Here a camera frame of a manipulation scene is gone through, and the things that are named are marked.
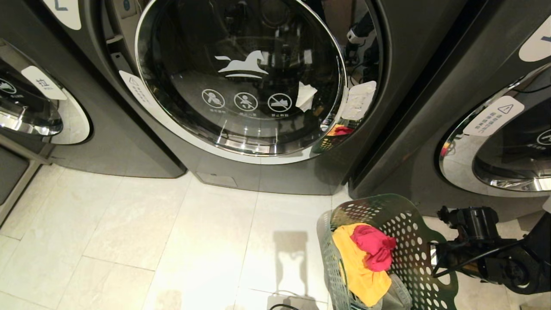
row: yellow cloth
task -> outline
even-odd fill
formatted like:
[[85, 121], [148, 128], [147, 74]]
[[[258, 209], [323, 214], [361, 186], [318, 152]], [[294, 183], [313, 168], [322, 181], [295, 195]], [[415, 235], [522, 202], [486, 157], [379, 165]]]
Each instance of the yellow cloth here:
[[386, 294], [392, 280], [386, 271], [373, 272], [364, 266], [363, 259], [366, 253], [350, 238], [359, 225], [366, 224], [340, 226], [333, 232], [333, 241], [343, 259], [348, 289], [366, 306], [372, 307]]

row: pink towel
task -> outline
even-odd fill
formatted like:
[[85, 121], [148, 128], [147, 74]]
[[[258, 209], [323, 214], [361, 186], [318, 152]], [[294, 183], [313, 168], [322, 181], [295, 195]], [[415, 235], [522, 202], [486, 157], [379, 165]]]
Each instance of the pink towel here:
[[380, 230], [369, 225], [359, 225], [350, 238], [358, 248], [367, 252], [364, 266], [371, 271], [388, 270], [392, 264], [392, 250], [396, 247], [396, 239], [389, 237]]

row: gray cloth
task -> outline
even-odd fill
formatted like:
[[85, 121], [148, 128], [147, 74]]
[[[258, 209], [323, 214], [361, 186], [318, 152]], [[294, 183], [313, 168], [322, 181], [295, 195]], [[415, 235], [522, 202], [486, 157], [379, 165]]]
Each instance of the gray cloth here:
[[369, 310], [411, 310], [413, 300], [408, 288], [397, 275], [390, 275], [390, 279], [392, 285], [388, 292]]

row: white floor tile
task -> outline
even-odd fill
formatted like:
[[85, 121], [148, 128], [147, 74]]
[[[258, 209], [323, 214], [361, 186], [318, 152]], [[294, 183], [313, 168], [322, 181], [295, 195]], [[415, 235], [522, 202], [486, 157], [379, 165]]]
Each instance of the white floor tile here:
[[499, 236], [503, 239], [522, 239], [526, 233], [520, 229], [518, 220], [498, 223], [496, 227], [498, 228]]
[[0, 291], [56, 308], [120, 181], [65, 170], [0, 275]]
[[330, 209], [330, 196], [260, 193], [240, 287], [326, 302], [316, 225]]
[[16, 239], [0, 236], [0, 275], [18, 244], [19, 241]]
[[353, 199], [348, 196], [348, 186], [343, 186], [331, 197], [331, 206], [335, 209], [339, 205], [351, 200]]
[[[240, 288], [233, 310], [264, 310], [270, 309], [275, 304], [288, 304], [300, 310], [327, 309], [326, 302], [315, 301], [312, 298], [304, 299]], [[278, 307], [275, 310], [286, 310], [286, 308]]]
[[48, 308], [0, 292], [0, 309], [2, 310], [49, 310]]
[[480, 283], [480, 279], [462, 273], [457, 273], [457, 279], [459, 291], [454, 299], [457, 310], [509, 309], [505, 286]]
[[43, 165], [2, 225], [0, 234], [21, 240], [65, 168]]
[[179, 179], [125, 178], [84, 255], [155, 270], [190, 175]]
[[520, 306], [523, 305], [551, 309], [551, 292], [521, 295], [507, 290], [507, 299], [509, 300], [510, 310], [519, 310]]
[[423, 220], [430, 229], [441, 233], [446, 240], [454, 240], [458, 236], [457, 229], [451, 229], [446, 223], [440, 221], [437, 217], [423, 216]]
[[82, 257], [58, 310], [140, 310], [153, 271]]
[[257, 196], [193, 178], [143, 309], [233, 305]]

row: perforated basket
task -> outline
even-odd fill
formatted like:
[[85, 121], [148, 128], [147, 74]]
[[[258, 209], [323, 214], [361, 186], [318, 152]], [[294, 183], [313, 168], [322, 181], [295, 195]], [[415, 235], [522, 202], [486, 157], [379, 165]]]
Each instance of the perforated basket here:
[[396, 238], [389, 273], [396, 274], [407, 287], [415, 310], [455, 310], [457, 276], [434, 279], [429, 242], [445, 242], [444, 237], [426, 226], [419, 211], [406, 198], [389, 194], [346, 202], [338, 206], [326, 224], [322, 257], [326, 283], [336, 310], [369, 309], [347, 288], [341, 254], [332, 232], [339, 226], [366, 223]]

